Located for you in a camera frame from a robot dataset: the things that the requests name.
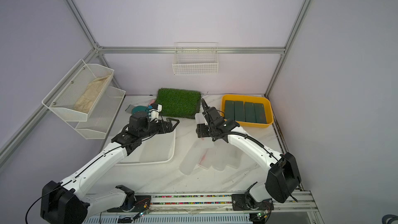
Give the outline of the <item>white plastic storage box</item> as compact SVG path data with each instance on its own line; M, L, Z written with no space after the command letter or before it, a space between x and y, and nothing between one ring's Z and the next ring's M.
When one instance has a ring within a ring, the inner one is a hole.
M139 166L161 164L171 161L175 154L176 131L158 134L144 141L129 156L117 163L118 166Z

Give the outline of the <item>yellow plastic storage box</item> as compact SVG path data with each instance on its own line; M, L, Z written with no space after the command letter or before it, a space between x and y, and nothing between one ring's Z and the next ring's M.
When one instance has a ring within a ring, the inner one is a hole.
M226 94L221 100L221 113L244 127L267 128L274 123L271 103L265 97Z

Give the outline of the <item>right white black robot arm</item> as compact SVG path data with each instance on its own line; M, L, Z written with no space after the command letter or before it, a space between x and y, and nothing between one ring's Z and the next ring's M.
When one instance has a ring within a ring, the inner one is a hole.
M201 99L204 123L197 125L199 138L224 141L253 159L266 173L266 181L253 183L243 194L244 207L259 208L264 201L285 203L301 183L301 176L293 154L277 152L255 139L235 120L226 120L215 107Z

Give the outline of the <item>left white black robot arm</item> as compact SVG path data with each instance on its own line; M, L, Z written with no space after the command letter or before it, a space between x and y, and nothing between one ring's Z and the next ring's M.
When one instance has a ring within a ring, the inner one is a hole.
M40 216L50 224L81 224L87 218L118 208L131 211L137 204L135 192L124 185L96 197L88 197L88 191L118 162L156 135L172 133L179 125L174 118L150 120L146 112L137 112L129 123L112 138L111 142L72 175L60 182L50 181L42 189Z

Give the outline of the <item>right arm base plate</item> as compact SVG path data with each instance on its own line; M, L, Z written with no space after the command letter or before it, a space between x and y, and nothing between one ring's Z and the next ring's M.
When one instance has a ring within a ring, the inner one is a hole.
M272 199L257 202L249 194L232 194L232 208L234 211L262 211L274 210Z

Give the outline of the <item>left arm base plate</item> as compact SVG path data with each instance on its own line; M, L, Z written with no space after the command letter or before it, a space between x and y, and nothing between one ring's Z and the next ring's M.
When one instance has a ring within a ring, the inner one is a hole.
M149 208L151 196L127 196L120 207L114 208L117 212L142 212Z

